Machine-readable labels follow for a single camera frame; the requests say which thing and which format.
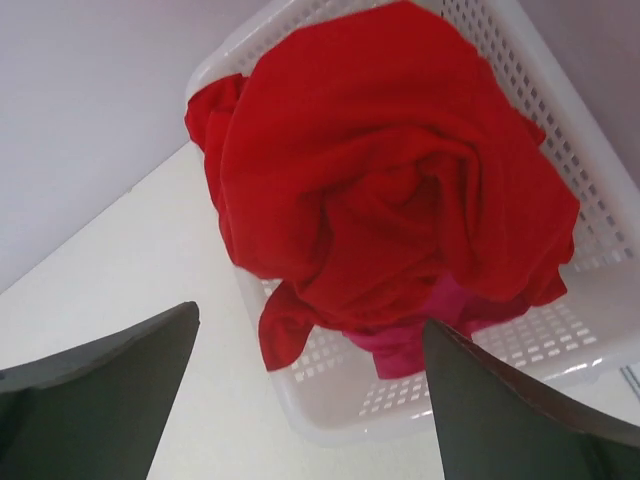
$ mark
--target white wall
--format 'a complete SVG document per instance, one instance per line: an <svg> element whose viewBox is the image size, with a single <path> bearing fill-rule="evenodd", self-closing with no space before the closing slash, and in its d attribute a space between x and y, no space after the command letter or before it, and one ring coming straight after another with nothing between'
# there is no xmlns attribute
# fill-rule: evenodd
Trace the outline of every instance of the white wall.
<svg viewBox="0 0 640 480"><path fill-rule="evenodd" d="M640 184L640 1L520 2Z"/></svg>
<svg viewBox="0 0 640 480"><path fill-rule="evenodd" d="M191 71L264 3L0 2L0 291L186 141Z"/></svg>

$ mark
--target red cloth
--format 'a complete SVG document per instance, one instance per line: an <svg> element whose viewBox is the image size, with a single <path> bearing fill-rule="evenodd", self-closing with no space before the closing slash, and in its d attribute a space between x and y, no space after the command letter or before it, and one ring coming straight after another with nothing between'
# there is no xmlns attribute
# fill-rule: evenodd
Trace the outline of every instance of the red cloth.
<svg viewBox="0 0 640 480"><path fill-rule="evenodd" d="M378 377L402 378L425 370L422 330L429 319L436 318L471 338L474 332L524 315L528 309L522 295L508 302L492 302L444 275L415 316L391 327L362 328L344 335L373 354Z"/></svg>
<svg viewBox="0 0 640 480"><path fill-rule="evenodd" d="M532 305L565 292L578 202L457 31L408 2L295 31L189 102L232 261L284 281L267 369L314 325L391 325L439 276Z"/></svg>

